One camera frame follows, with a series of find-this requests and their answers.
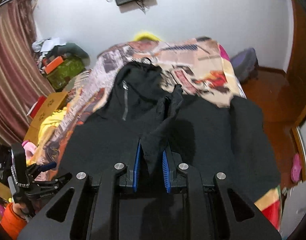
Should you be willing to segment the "orange sleeve forearm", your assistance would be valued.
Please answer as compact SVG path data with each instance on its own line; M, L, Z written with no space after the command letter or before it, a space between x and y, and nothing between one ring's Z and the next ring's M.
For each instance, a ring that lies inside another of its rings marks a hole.
M12 204L9 203L5 208L4 215L1 220L1 226L11 237L11 239L17 239L19 233L27 225L26 219L18 217L12 210Z

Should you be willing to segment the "person's left hand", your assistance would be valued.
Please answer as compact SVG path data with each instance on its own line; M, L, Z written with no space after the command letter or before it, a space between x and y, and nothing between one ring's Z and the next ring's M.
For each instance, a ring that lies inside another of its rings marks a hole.
M26 215L24 214L24 210L26 209L26 205L24 203L13 203L12 210L13 212L22 219L25 219Z

